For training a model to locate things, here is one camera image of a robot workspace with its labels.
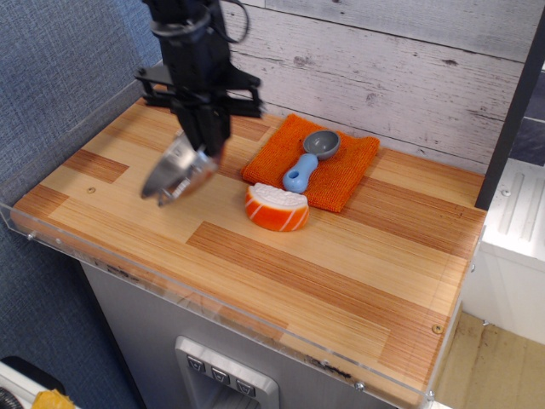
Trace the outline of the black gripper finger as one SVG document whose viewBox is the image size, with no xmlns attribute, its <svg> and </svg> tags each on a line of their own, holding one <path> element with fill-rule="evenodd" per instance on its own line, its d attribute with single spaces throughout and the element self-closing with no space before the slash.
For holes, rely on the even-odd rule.
<svg viewBox="0 0 545 409">
<path fill-rule="evenodd" d="M 224 145 L 231 135 L 231 118 L 225 110 L 207 108 L 204 114 L 204 140 L 206 153 L 220 162 Z"/>
<path fill-rule="evenodd" d="M 193 149 L 206 148 L 202 113 L 198 108 L 174 105 L 174 114 Z"/>
</svg>

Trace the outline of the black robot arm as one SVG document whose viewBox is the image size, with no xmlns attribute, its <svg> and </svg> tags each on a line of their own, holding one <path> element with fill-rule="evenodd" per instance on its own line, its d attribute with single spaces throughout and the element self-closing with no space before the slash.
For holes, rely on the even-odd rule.
<svg viewBox="0 0 545 409">
<path fill-rule="evenodd" d="M 147 6 L 163 63 L 135 74 L 144 99 L 170 109 L 193 149 L 219 158 L 231 135 L 231 117 L 261 116 L 261 81 L 231 63 L 234 40 L 219 2 L 149 1 Z"/>
</svg>

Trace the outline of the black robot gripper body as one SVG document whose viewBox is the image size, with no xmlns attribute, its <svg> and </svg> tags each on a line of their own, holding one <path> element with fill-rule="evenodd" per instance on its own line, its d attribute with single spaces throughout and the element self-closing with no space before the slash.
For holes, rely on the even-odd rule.
<svg viewBox="0 0 545 409">
<path fill-rule="evenodd" d="M 139 69 L 146 100 L 166 107 L 211 106 L 229 115 L 259 118 L 261 80 L 230 61 L 226 36 L 212 27 L 152 25 L 163 56 L 161 66 Z"/>
</svg>

